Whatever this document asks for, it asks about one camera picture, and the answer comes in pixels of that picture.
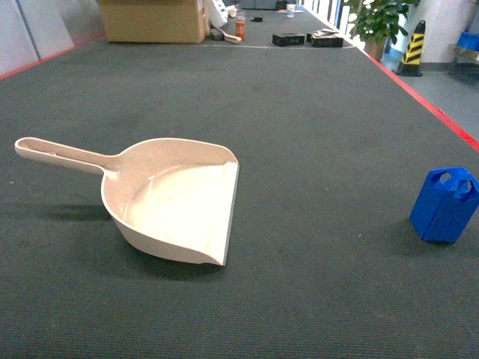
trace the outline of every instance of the dustpan handle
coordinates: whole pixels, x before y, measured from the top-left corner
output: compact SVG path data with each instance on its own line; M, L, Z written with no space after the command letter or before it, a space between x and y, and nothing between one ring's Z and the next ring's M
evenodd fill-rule
M26 159L99 175L103 175L105 171L111 169L113 159L112 156L104 156L33 137L17 140L15 151Z
M217 29L220 30L221 33L223 33L223 36L225 37L226 41L229 41L230 43L240 43L241 42L241 37L229 35L224 30L221 30L220 28L217 28Z

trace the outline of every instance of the dark green carpet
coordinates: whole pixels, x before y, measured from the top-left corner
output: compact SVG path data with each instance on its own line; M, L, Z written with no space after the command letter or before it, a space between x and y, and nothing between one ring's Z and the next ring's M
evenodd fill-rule
M478 218L438 246L408 216L430 169L477 176L478 154L357 49L209 44L101 40L0 82L1 356L477 358ZM230 148L227 266L132 248L100 178L21 159L23 136Z

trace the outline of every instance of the blue plastic container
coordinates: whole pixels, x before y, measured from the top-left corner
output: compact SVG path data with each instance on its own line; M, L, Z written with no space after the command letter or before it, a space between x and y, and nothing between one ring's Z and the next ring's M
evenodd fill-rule
M457 41L457 45L463 47L464 49L479 51L479 34L463 32L459 38L459 41Z
M479 182L466 168L429 172L409 219L428 242L455 242L479 206Z

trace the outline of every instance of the traffic cone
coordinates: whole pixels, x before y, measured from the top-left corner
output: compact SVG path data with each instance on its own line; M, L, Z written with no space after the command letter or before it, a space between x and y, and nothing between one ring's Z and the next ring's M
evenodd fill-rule
M414 34L411 36L407 50L404 53L401 62L397 67L397 70L394 71L396 75L399 76L422 76L422 73L419 72L419 65L421 64L421 55L422 55L422 45L424 43L424 34L426 33L426 22L421 20Z

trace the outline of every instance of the dustpan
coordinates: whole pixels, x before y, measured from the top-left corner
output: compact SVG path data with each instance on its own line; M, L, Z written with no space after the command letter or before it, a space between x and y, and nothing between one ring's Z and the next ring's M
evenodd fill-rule
M226 147L157 138L105 156L20 138L27 159L103 175L103 204L125 239L157 257L224 266L239 163Z

